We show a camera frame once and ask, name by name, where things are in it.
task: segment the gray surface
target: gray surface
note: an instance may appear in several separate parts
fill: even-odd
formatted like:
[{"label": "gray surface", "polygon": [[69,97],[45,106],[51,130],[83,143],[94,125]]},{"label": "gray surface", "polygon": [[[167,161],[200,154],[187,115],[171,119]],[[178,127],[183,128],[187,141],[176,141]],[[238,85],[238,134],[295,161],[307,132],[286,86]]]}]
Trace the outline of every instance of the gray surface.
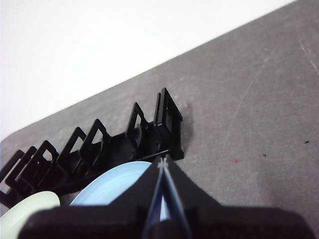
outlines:
[{"label": "gray surface", "polygon": [[301,0],[10,135],[1,161],[45,139],[60,152],[95,118],[120,133],[134,101],[152,121],[167,87],[194,182],[225,205],[298,212],[318,236],[318,69],[319,1]]}]

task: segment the white wall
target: white wall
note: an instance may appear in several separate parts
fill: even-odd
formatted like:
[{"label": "white wall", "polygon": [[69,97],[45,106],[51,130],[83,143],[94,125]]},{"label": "white wall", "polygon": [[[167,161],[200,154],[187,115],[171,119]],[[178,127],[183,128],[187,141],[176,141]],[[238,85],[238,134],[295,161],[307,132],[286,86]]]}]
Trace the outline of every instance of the white wall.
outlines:
[{"label": "white wall", "polygon": [[292,0],[2,0],[1,140]]}]

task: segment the black plastic part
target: black plastic part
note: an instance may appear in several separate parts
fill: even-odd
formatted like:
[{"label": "black plastic part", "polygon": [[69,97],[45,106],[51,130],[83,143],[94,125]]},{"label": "black plastic part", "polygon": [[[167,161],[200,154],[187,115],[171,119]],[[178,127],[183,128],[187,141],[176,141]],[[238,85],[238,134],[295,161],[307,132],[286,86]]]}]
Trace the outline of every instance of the black plastic part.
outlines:
[{"label": "black plastic part", "polygon": [[[165,154],[174,160],[182,159],[182,116],[166,88],[158,95],[154,119],[147,122],[138,103],[134,103],[127,129],[119,135],[110,136],[96,119],[87,135],[77,127],[61,154],[48,141],[26,154],[17,151],[0,171],[0,181],[6,177],[5,183],[11,187],[7,193],[0,191],[0,202],[11,208],[39,191],[53,191],[58,196],[77,192],[105,171],[126,162],[152,162]],[[98,132],[101,141],[93,143]],[[71,152],[78,139],[83,144]],[[45,158],[46,151],[51,159]]]},{"label": "black plastic part", "polygon": [[[19,239],[141,237],[159,176],[155,160],[139,180],[108,206],[58,207],[33,214]],[[170,159],[172,175],[194,239],[314,239],[298,214],[272,208],[224,207],[197,187]],[[173,221],[153,225],[148,238],[184,238]]]}]

